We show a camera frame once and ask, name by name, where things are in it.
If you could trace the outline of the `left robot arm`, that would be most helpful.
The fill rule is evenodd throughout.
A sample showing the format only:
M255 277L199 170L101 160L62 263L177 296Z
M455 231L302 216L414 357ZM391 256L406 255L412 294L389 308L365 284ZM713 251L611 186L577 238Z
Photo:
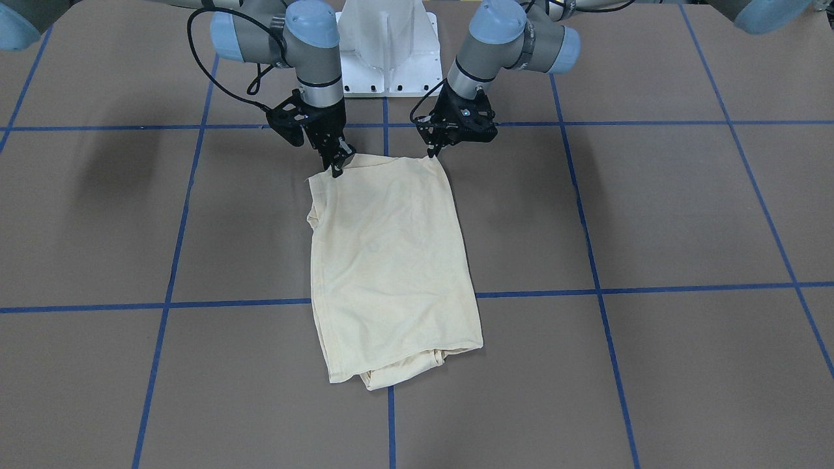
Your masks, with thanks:
M483 1L440 94L409 115L430 158L498 133L503 70L569 75L554 126L830 125L832 92L799 97L816 65L790 45L810 1Z

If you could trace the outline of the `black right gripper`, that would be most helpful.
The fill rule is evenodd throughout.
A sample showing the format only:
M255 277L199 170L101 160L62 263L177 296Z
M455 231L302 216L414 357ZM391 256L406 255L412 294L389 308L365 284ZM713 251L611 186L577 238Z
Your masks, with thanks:
M310 145L323 153L324 168L330 169L333 178L338 178L349 158L356 154L356 148L343 140L347 122L345 98L327 107L302 101L301 111L306 116L302 125Z

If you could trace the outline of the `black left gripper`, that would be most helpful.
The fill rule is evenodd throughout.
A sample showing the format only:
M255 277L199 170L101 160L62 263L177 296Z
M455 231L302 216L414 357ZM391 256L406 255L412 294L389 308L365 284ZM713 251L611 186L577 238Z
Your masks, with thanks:
M447 122L448 136L429 134L426 140L429 158L437 157L448 145L488 143L498 135L495 112L483 90L477 90L473 99L462 98L444 82L430 115Z

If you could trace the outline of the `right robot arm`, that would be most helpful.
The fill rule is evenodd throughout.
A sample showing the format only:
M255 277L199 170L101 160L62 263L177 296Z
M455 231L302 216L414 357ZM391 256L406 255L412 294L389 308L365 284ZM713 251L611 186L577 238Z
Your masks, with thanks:
M336 12L323 1L173 1L191 10L186 35L193 42L194 20L210 13L210 37L217 56L256 63L257 78L241 103L258 107L269 127L295 147L309 143L334 177L355 153L346 142L345 90ZM259 78L292 69L297 87L274 106L253 99Z

